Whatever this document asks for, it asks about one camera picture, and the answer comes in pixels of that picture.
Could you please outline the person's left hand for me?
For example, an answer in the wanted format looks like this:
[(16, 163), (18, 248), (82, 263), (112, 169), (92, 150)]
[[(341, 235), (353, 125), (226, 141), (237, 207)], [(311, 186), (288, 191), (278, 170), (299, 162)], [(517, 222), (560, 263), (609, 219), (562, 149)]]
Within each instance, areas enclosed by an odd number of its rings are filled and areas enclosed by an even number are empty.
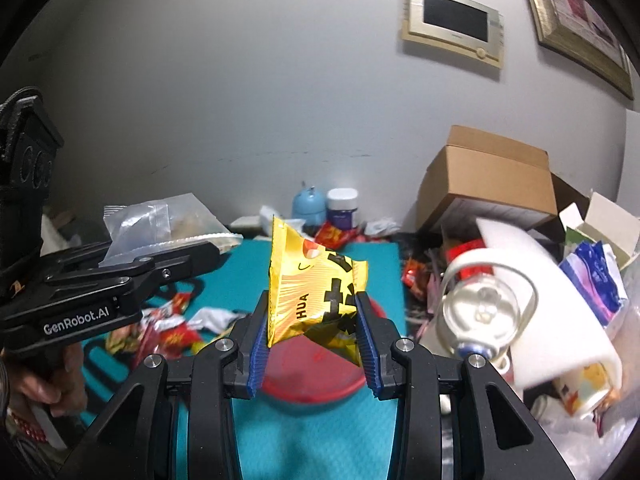
[(8, 352), (2, 353), (10, 385), (9, 408), (18, 417), (30, 420), (29, 402), (47, 405), (53, 417), (73, 416), (85, 411), (88, 396), (82, 374), (84, 352), (80, 342), (67, 346), (52, 370), (27, 364)]

